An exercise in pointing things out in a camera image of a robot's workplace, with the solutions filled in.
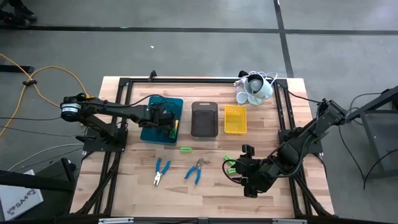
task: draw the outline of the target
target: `sticker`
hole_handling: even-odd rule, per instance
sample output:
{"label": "sticker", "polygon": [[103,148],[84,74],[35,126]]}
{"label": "sticker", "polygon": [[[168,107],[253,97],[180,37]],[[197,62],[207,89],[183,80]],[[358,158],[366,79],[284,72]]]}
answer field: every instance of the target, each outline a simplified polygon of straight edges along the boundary
{"label": "sticker", "polygon": [[64,108],[64,107],[69,107],[69,106],[71,106],[71,107],[76,107],[76,108],[81,109],[81,106],[80,106],[79,104],[77,104],[77,103],[64,103],[64,104],[62,105],[62,108]]}
{"label": "sticker", "polygon": [[71,112],[77,113],[78,110],[76,108],[63,108],[62,109],[62,112],[66,112],[66,111],[71,111]]}

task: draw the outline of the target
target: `black cable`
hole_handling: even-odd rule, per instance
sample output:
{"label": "black cable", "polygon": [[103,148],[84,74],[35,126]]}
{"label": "black cable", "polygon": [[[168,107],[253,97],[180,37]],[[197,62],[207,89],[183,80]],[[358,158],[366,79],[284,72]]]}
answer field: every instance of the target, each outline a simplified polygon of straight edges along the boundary
{"label": "black cable", "polygon": [[325,170],[325,175],[326,175],[326,178],[328,178],[328,172],[326,171],[326,165],[325,165],[325,162],[323,161],[323,159],[319,156],[319,154],[317,154],[317,153],[314,153],[313,154],[316,158],[318,158],[318,160],[322,163],[322,165],[323,165],[323,169]]}
{"label": "black cable", "polygon": [[15,130],[15,131],[22,131],[22,132],[26,132],[26,133],[32,133],[32,134],[43,134],[43,135],[48,135],[48,136],[56,136],[56,137],[74,137],[74,136],[78,136],[79,134],[73,134],[73,135],[60,135],[60,134],[50,134],[50,133],[40,133],[40,132],[36,132],[36,131],[26,131],[26,130],[22,130],[22,129],[17,129],[17,128],[10,128],[10,127],[5,127],[5,126],[0,126],[1,128],[7,128],[7,129],[11,129],[11,130]]}
{"label": "black cable", "polygon": [[80,150],[80,149],[83,149],[83,148],[82,148],[82,147],[80,147],[80,148],[78,148],[78,149],[74,149],[74,150],[72,150],[72,151],[69,151],[69,152],[63,153],[63,154],[61,154],[61,155],[53,156],[53,157],[51,157],[51,158],[49,158],[49,159],[45,159],[45,160],[43,160],[43,161],[40,161],[40,162],[35,162],[35,163],[33,163],[33,164],[30,164],[30,165],[28,165],[28,166],[23,166],[23,167],[21,167],[21,168],[19,168],[19,169],[17,169],[17,170],[14,170],[14,171],[12,171],[12,172],[18,172],[18,171],[24,170],[24,169],[26,169],[26,168],[28,168],[28,167],[36,166],[37,164],[41,164],[42,162],[47,162],[47,161],[49,161],[49,160],[52,160],[52,159],[58,158],[58,157],[60,157],[60,156],[64,156],[64,155],[66,155],[66,154],[69,154],[69,153],[75,152],[75,151],[77,151],[77,150]]}
{"label": "black cable", "polygon": [[[381,93],[364,93],[364,94],[360,94],[358,96],[355,96],[354,99],[351,101],[351,103],[349,104],[349,113],[352,113],[351,110],[353,110],[355,107],[353,107],[354,101],[356,99],[358,99],[361,96],[368,96],[368,95],[380,95]],[[363,125],[362,123],[360,123],[359,121],[353,120],[356,124],[358,125]]]}
{"label": "black cable", "polygon": [[0,117],[0,119],[21,119],[21,120],[27,120],[27,121],[53,121],[56,119],[60,119],[61,117],[58,118],[49,118],[49,119],[34,119],[34,118],[4,118]]}
{"label": "black cable", "polygon": [[120,122],[116,123],[116,125],[121,124],[121,123],[126,124],[126,127],[125,127],[125,128],[127,128],[127,127],[129,126],[129,123],[127,123],[127,122],[125,122],[125,121],[120,121]]}
{"label": "black cable", "polygon": [[238,161],[238,160],[236,160],[236,159],[227,159],[227,160],[225,160],[225,161],[223,162],[223,165],[221,165],[221,167],[222,167],[222,169],[223,169],[223,173],[224,173],[224,175],[226,176],[226,178],[228,178],[230,181],[234,182],[235,184],[241,184],[240,182],[233,180],[233,179],[226,173],[224,166],[225,166],[225,164],[226,164],[227,162],[237,162],[238,164],[242,164],[242,165],[243,165],[244,167],[246,167],[246,168],[247,168],[247,165],[246,165],[244,162]]}
{"label": "black cable", "polygon": [[348,149],[348,146],[346,145],[346,142],[344,141],[343,135],[341,134],[340,126],[338,126],[338,132],[340,133],[340,138],[341,138],[341,141],[342,141],[343,144],[344,144],[344,147],[347,149],[348,153],[349,153],[349,154],[351,155],[351,157],[353,158],[353,160],[354,160],[356,166],[358,167],[358,169],[359,169],[359,171],[360,171],[360,173],[361,173],[361,178],[362,178],[362,180],[363,180],[363,172],[362,172],[362,169],[361,169],[361,167],[359,166],[358,162],[356,162],[356,159],[355,159],[355,157],[353,156],[353,154],[351,153],[350,149]]}
{"label": "black cable", "polygon": [[308,141],[310,140],[311,137],[312,137],[312,135],[309,135],[309,136],[305,139],[305,141],[304,141],[304,143],[303,143],[303,146],[301,147],[301,152],[300,152],[300,157],[299,157],[299,159],[298,159],[298,164],[297,164],[296,168],[295,168],[291,173],[286,174],[286,175],[272,175],[272,176],[270,176],[270,177],[271,177],[271,178],[293,177],[293,176],[299,171],[300,167],[301,167],[302,164],[303,164],[303,158],[304,158],[304,154],[305,154],[305,153],[304,153],[304,148],[306,148],[306,150],[308,150],[308,147],[310,146],[310,144],[308,144]]}
{"label": "black cable", "polygon": [[317,134],[317,130],[318,130],[318,121],[319,121],[319,108],[321,107],[321,103],[318,105],[318,107],[317,107],[317,119],[316,119],[316,122],[315,122],[315,130],[314,130],[314,134]]}
{"label": "black cable", "polygon": [[165,103],[167,103],[167,104],[170,104],[170,105],[175,105],[175,106],[178,106],[177,104],[175,104],[173,101],[166,101],[166,99],[164,98],[164,101],[165,102],[161,102],[161,103],[154,103],[153,105],[151,105],[151,106],[155,106],[155,105],[162,105],[162,104],[165,104]]}
{"label": "black cable", "polygon": [[142,102],[143,100],[145,100],[146,98],[151,97],[151,96],[158,96],[158,97],[161,97],[164,101],[168,102],[168,101],[164,98],[164,96],[162,96],[162,95],[159,95],[159,94],[151,94],[151,95],[147,95],[147,96],[143,97],[141,100],[139,100],[139,101],[137,101],[137,102],[135,102],[135,103],[131,103],[131,104],[129,104],[129,105],[107,105],[106,103],[94,103],[94,102],[78,102],[78,104],[100,105],[100,106],[113,107],[113,108],[125,108],[125,107],[134,106],[134,105],[136,105],[136,104]]}
{"label": "black cable", "polygon": [[311,99],[307,99],[307,98],[302,97],[302,96],[297,96],[297,95],[295,95],[294,93],[292,93],[291,91],[289,91],[288,88],[286,88],[285,86],[281,85],[281,84],[278,82],[278,79],[275,79],[275,82],[278,83],[279,86],[281,86],[282,88],[284,88],[285,90],[287,90],[287,92],[290,93],[292,96],[295,96],[295,97],[297,97],[297,98],[300,98],[300,99],[303,99],[303,100],[307,100],[307,101],[310,101],[310,102],[314,102],[314,103],[322,103],[321,101],[311,100]]}
{"label": "black cable", "polygon": [[388,156],[389,154],[398,151],[398,149],[394,149],[392,151],[389,151],[386,155],[382,156],[377,162],[375,162],[373,164],[373,166],[371,167],[371,169],[369,170],[369,172],[366,174],[365,179],[363,180],[363,189],[365,190],[365,186],[366,186],[366,181],[368,180],[369,174],[372,172],[373,168],[382,160],[384,159],[386,156]]}

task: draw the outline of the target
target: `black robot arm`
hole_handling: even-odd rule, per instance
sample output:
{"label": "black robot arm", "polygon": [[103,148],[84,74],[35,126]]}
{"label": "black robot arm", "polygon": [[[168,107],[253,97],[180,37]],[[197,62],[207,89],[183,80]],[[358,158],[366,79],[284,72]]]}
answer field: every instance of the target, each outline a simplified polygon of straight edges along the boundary
{"label": "black robot arm", "polygon": [[346,114],[334,101],[323,99],[318,105],[317,117],[303,128],[291,130],[267,158],[253,159],[254,148],[243,145],[245,154],[233,166],[242,177],[232,180],[244,186],[246,197],[257,197],[257,193],[267,192],[277,178],[295,177],[303,158],[312,152],[311,147],[326,136],[330,126],[344,124]]}
{"label": "black robot arm", "polygon": [[65,121],[80,122],[89,127],[91,134],[88,136],[78,136],[79,140],[96,140],[107,143],[108,145],[125,142],[127,130],[120,130],[115,124],[107,124],[97,118],[96,114],[117,116],[120,118],[131,119],[140,128],[162,128],[171,130],[175,126],[175,118],[171,111],[165,110],[164,103],[156,105],[120,105],[117,103],[100,100],[95,97],[87,97],[80,93],[77,96],[67,96],[60,105],[61,117]]}

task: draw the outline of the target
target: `white cable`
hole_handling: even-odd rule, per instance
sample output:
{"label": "white cable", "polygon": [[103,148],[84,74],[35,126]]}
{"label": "white cable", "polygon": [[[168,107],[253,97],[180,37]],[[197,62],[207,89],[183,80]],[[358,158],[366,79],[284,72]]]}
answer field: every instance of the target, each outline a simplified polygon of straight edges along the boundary
{"label": "white cable", "polygon": [[[250,75],[260,75],[260,76],[262,76],[262,77],[265,77],[265,79],[268,78],[269,75],[275,75],[275,77],[274,77],[274,79],[271,81],[270,85],[272,85],[272,84],[274,83],[274,81],[276,80],[276,78],[278,77],[278,73],[276,73],[276,72],[265,73],[265,72],[250,71],[250,72],[248,73],[248,75],[245,75],[245,76],[241,77],[238,81],[236,81],[236,82],[234,83],[234,86],[236,86],[235,91],[238,89],[239,86],[243,85],[243,81],[242,81],[242,80],[243,80],[244,78],[248,78],[248,76],[250,76]],[[244,91],[245,94],[249,97],[249,93],[246,91],[245,88],[243,88],[243,91]],[[248,105],[250,105],[250,104],[251,104],[251,103],[248,103],[248,104],[246,104],[246,105],[240,105],[240,104],[238,103],[238,106],[248,106]]]}
{"label": "white cable", "polygon": [[13,165],[13,166],[12,166],[10,169],[8,169],[7,171],[12,170],[14,167],[18,166],[19,164],[25,162],[25,161],[28,160],[28,159],[31,159],[32,157],[35,157],[35,156],[39,155],[39,154],[42,153],[42,152],[45,152],[45,151],[48,151],[48,150],[51,150],[51,149],[57,149],[57,148],[59,148],[59,147],[66,147],[66,146],[83,146],[83,145],[84,145],[84,144],[78,144],[78,143],[76,143],[76,144],[64,144],[64,145],[53,146],[53,147],[50,147],[50,148],[48,148],[48,149],[41,150],[40,152],[36,152],[35,154],[33,154],[33,155],[29,156],[28,158],[24,159],[23,161],[20,161],[20,162],[18,162],[17,164]]}

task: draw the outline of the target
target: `pliers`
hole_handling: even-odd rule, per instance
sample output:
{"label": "pliers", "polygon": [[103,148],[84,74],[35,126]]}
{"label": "pliers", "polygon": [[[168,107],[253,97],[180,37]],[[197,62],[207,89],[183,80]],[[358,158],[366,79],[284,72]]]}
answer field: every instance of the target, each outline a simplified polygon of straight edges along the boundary
{"label": "pliers", "polygon": [[164,175],[166,173],[166,171],[169,169],[171,161],[167,161],[166,166],[163,168],[162,172],[160,172],[160,163],[161,162],[162,162],[162,159],[158,158],[157,162],[156,162],[156,176],[155,176],[155,181],[154,181],[154,185],[156,185],[156,186],[159,185],[160,177],[162,175]]}
{"label": "pliers", "polygon": [[195,184],[198,184],[199,180],[200,180],[200,173],[201,173],[201,167],[203,165],[203,158],[200,158],[197,162],[197,164],[193,167],[191,167],[191,169],[188,170],[187,174],[185,175],[185,178],[189,178],[189,176],[191,175],[191,173],[196,169],[198,171],[197,173],[197,178],[195,180]]}

